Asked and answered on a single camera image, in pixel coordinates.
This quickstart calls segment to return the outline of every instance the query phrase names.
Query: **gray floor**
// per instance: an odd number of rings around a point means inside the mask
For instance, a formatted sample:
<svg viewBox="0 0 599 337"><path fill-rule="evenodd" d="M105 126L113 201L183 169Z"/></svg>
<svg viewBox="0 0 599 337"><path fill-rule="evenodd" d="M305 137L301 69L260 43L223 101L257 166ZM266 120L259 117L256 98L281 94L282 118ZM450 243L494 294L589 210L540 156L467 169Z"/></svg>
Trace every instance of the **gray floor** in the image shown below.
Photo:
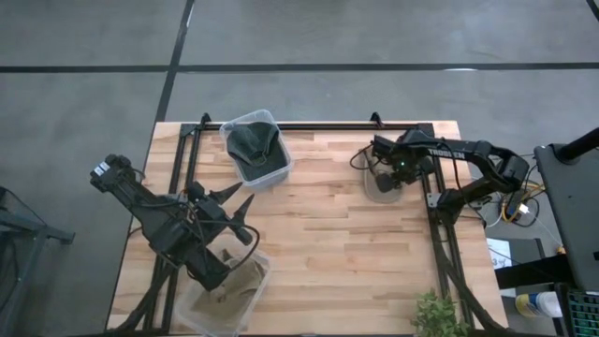
<svg viewBox="0 0 599 337"><path fill-rule="evenodd" d="M5 0L0 66L166 65L183 0ZM584 0L197 0L182 64L599 61ZM49 243L22 335L101 331L130 215L89 185L106 154L142 167L165 74L0 74L0 184L48 222L77 231ZM599 70L179 74L167 121L452 119L465 139L520 154L599 125ZM557 228L542 198L542 223ZM489 210L494 221L495 213ZM541 238L500 224L490 237ZM522 320L519 330L547 331Z"/></svg>

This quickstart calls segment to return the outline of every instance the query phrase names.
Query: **wooden table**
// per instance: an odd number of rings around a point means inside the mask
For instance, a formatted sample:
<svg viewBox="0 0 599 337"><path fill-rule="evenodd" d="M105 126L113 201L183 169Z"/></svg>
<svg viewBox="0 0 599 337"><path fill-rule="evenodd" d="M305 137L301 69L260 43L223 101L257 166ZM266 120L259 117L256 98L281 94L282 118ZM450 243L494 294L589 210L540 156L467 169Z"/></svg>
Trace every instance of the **wooden table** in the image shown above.
<svg viewBox="0 0 599 337"><path fill-rule="evenodd" d="M436 137L460 138L456 122L433 124ZM156 194L168 191L180 125L159 123L154 130L144 184ZM401 131L377 133L395 139ZM260 231L258 249L270 256L273 275L246 332L413 333L416 294L438 288L421 184L406 186L394 204L366 198L362 173L348 161L369 143L373 131L285 131L284 137L295 160L293 170L285 183L256 195L247 217ZM190 148L183 156L180 188ZM451 165L442 160L447 187L455 186ZM461 162L459 169L466 185L468 167ZM195 179L213 190L239 181L217 132L202 132ZM226 203L227 212L232 214L251 193L243 187ZM461 218L456 230L468 286L506 326L480 222ZM154 257L139 232L129 239L110 328L125 320L147 290ZM179 279L181 293L189 278L182 271ZM159 307L157 322L161 314ZM192 331L174 315L171 332Z"/></svg>

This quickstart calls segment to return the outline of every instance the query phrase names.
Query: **potted plant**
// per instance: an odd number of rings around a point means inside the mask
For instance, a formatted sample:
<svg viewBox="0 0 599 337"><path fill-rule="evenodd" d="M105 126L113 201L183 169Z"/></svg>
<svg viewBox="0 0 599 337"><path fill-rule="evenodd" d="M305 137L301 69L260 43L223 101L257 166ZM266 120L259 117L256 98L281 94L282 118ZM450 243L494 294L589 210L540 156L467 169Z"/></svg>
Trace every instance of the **potted plant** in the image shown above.
<svg viewBox="0 0 599 337"><path fill-rule="evenodd" d="M440 299L434 289L420 295L416 308L416 318L412 325L416 327L418 337L466 337L468 325L456 318L456 307L451 298Z"/></svg>

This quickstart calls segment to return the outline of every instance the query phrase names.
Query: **clear plastic container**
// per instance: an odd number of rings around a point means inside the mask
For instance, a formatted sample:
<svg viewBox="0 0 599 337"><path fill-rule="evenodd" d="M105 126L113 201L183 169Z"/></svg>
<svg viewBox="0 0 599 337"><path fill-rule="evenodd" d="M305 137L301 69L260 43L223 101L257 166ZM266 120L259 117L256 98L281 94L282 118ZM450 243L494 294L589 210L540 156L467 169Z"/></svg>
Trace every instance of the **clear plastic container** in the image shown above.
<svg viewBox="0 0 599 337"><path fill-rule="evenodd" d="M252 244L254 243L252 242L250 246L244 246L235 238L235 235L231 231L227 230L216 237L216 239L209 245L209 248L217 255L218 252L227 249L232 256L244 257L250 251ZM257 250L254 251L252 256L250 256L245 263L250 261L255 261L262 267L264 277L262 278L256 293L244 309L243 314L235 315L239 317L238 321L229 322L227 325L219 325L212 316L202 315L200 312L194 311L193 308L195 303L206 291L200 283L194 281L189 282L185 291L177 297L174 310L177 319L197 333L211 337L237 337L240 333L244 332L247 329L247 323L254 311L254 307L260 296L262 296L271 275L270 261L263 253L258 252Z"/></svg>
<svg viewBox="0 0 599 337"><path fill-rule="evenodd" d="M226 144L226 138L231 133L231 130L235 125L250 124L253 122L266 122L277 126L276 121L274 120L274 118L272 118L272 115L268 110L257 110L221 125L219 130L221 139L223 139L223 142ZM252 181L246 181L243 178L243 174L241 174L239 166L235 163L235 161L233 161L235 171L237 172L238 177L240 177L241 181L245 186L248 186L255 191L261 191L270 186L276 185L277 183L281 183L287 178L287 176L289 175L289 171L293 168L293 159L291 158L291 155L289 155L289 151L285 146L285 141L283 140L283 134L281 133L281 130L279 130L278 140L281 144L281 147L283 148L283 151L285 152L285 157L287 159L287 165L283 168L279 168L267 175L254 179Z"/></svg>

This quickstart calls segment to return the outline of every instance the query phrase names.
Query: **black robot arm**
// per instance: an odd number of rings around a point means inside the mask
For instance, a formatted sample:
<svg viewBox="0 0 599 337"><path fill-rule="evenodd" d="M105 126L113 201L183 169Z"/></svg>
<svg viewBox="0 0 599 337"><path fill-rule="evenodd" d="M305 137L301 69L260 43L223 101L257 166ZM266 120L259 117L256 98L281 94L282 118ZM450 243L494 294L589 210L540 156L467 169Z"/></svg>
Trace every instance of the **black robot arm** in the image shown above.
<svg viewBox="0 0 599 337"><path fill-rule="evenodd" d="M511 193L520 189L529 165L514 152L492 146L489 142L435 139L420 130L410 130L396 141L374 136L373 156L393 167L391 178L396 184L411 183L421 174L427 156L465 160L475 164L483 177L461 190L446 189L436 202L440 221L455 224L461 209L469 202L493 192ZM495 164L491 156L501 160Z"/></svg>
<svg viewBox="0 0 599 337"><path fill-rule="evenodd" d="M252 236L243 226L250 206L249 197L230 219L220 207L241 186L233 185L221 192L210 192L194 182L188 187L188 200L156 196L136 180L129 159L110 154L91 173L91 184L101 192L112 193L140 222L150 247L173 268L185 265L191 276L207 290L225 280L229 267L206 246L225 228L248 245Z"/></svg>

